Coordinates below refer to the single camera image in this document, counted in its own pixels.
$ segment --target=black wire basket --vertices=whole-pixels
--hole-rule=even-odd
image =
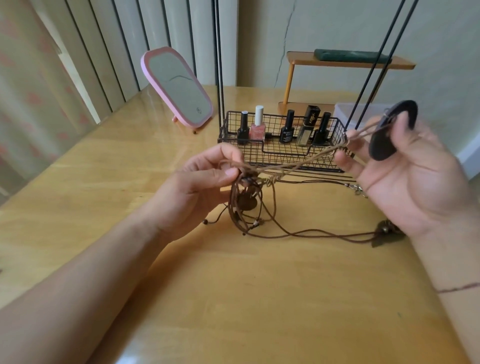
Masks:
[[[314,145],[312,131],[306,146],[297,145],[297,135],[303,123],[303,116],[295,116],[293,126],[295,132],[290,143],[280,143],[280,129],[285,125],[285,116],[264,114],[263,122],[266,125],[264,140],[252,140],[237,138],[237,130],[240,128],[240,111],[228,111],[220,126],[218,142],[227,142],[237,145],[243,152],[245,162],[265,166],[276,166],[286,163],[303,162],[315,154],[330,146],[341,143],[345,127],[338,118],[330,118],[328,122],[328,135],[326,142],[321,145]],[[248,125],[252,125],[255,114],[248,113]],[[300,167],[302,170],[315,170],[327,172],[343,172],[334,162],[333,154],[329,153],[319,159],[306,163]]]

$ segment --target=nail polish bottle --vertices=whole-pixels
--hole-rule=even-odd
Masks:
[[[263,123],[264,119],[264,107],[258,105],[255,108],[255,123],[250,128],[250,139],[263,140],[265,138],[266,126]]]
[[[318,115],[320,115],[320,108],[318,106],[309,105],[307,107],[307,112],[303,117],[303,125],[297,135],[297,145],[306,146],[310,135],[312,134],[313,127],[317,122]]]
[[[312,144],[321,146],[326,143],[329,132],[327,126],[331,116],[332,114],[328,111],[324,112],[324,114],[322,115],[322,121],[320,122],[320,126],[318,127],[318,130],[315,131],[315,135],[313,136]]]
[[[237,143],[241,146],[247,144],[249,139],[248,111],[242,111],[240,115],[240,128],[237,130]]]
[[[285,119],[285,126],[280,129],[281,143],[290,143],[293,139],[293,133],[295,131],[295,128],[292,127],[294,114],[294,110],[288,110],[287,118]]]

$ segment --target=clear plastic box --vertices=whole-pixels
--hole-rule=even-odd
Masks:
[[[355,103],[353,103],[353,102],[335,104],[335,111],[333,113],[333,117],[334,118],[339,118],[340,121],[342,122],[342,124],[346,125],[347,121],[348,121],[348,118],[350,116],[350,113],[353,110],[354,105],[355,105]],[[367,108],[367,111],[365,112],[365,115],[362,118],[359,129],[363,128],[365,126],[366,122],[372,116],[383,115],[385,110],[388,110],[392,106],[393,106],[393,104],[370,104]],[[355,113],[353,114],[352,120],[350,120],[350,124],[348,125],[347,130],[355,129],[355,125],[357,125],[357,122],[360,118],[360,115],[361,115],[364,107],[365,107],[365,104],[358,104],[357,109],[355,110]]]

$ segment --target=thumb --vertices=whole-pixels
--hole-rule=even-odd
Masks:
[[[392,127],[390,138],[393,145],[409,162],[422,167],[434,168],[441,165],[444,150],[423,138],[408,127],[408,113],[399,114]]]
[[[228,170],[197,170],[185,175],[188,192],[198,192],[207,188],[229,186],[238,176],[238,168]]]

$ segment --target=white bottle cap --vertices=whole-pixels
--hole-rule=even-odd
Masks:
[[[264,107],[262,105],[257,105],[255,108],[255,125],[262,125],[264,120]]]

